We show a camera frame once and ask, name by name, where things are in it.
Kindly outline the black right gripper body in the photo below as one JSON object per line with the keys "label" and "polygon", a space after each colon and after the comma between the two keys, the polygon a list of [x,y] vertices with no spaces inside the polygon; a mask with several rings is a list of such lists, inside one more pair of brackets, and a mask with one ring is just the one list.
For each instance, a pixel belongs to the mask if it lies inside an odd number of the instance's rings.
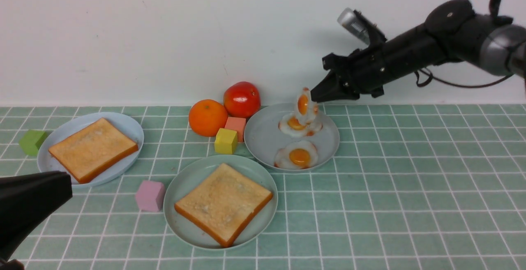
{"label": "black right gripper body", "polygon": [[383,86],[448,59],[448,31],[422,23],[385,43],[356,49],[348,56],[334,53],[323,57],[323,68],[347,73],[353,88],[361,95],[376,98]]}

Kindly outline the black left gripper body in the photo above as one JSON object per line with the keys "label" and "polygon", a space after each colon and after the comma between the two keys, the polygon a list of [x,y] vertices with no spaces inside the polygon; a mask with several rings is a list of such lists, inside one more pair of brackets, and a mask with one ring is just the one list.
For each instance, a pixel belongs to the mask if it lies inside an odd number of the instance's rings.
{"label": "black left gripper body", "polygon": [[11,255],[25,238],[73,197],[71,177],[63,171],[0,179],[0,259],[2,270],[23,270]]}

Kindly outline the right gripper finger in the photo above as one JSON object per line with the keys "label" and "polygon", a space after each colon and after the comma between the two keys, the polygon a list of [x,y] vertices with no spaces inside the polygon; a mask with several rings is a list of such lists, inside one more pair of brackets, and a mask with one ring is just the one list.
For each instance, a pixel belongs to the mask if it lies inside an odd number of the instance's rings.
{"label": "right gripper finger", "polygon": [[329,70],[326,77],[311,90],[311,99],[317,103],[359,98],[360,94],[353,88],[347,73],[339,69]]}

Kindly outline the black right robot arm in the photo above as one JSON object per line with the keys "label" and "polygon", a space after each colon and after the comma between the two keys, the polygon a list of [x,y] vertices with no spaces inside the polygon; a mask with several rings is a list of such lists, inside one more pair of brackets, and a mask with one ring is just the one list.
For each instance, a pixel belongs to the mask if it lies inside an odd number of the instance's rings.
{"label": "black right robot arm", "polygon": [[479,14],[469,0],[450,0],[436,7],[420,25],[393,39],[356,9],[346,8],[338,23],[366,44],[348,56],[323,57],[326,77],[311,90],[318,103],[358,100],[384,94],[387,83],[414,73],[435,80],[428,66],[467,62],[499,76],[499,82],[525,77],[526,30],[510,16],[500,15],[501,0],[489,0],[489,13]]}

